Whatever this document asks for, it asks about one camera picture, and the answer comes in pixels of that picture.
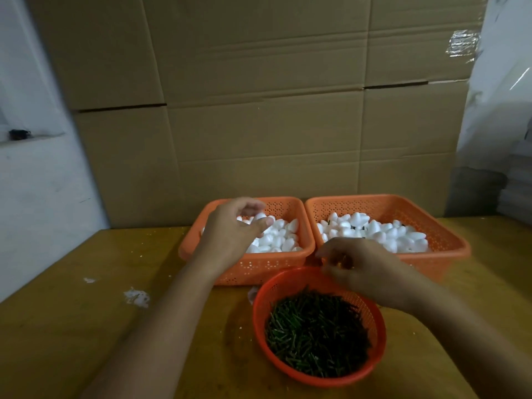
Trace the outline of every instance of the stacked cardboard boxes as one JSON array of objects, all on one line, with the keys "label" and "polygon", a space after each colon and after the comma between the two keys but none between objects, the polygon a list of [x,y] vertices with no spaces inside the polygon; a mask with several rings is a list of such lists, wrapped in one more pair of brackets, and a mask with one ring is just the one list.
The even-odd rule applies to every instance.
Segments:
[{"label": "stacked cardboard boxes", "polygon": [[442,215],[485,0],[28,0],[114,227],[238,195]]}]

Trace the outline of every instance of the table surface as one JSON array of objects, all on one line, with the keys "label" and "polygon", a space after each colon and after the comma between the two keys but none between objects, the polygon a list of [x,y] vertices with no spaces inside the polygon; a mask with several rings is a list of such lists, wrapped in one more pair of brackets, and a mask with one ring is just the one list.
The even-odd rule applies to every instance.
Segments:
[{"label": "table surface", "polygon": [[[531,228],[501,216],[441,221],[473,251],[453,264],[443,284],[532,354]],[[187,230],[100,231],[1,303],[0,397],[76,397],[183,266],[177,249]],[[149,293],[148,309],[125,302],[130,288]],[[475,397],[429,331],[387,308],[386,351],[371,375],[336,389],[291,380],[255,342],[248,291],[212,290],[176,398]]]}]

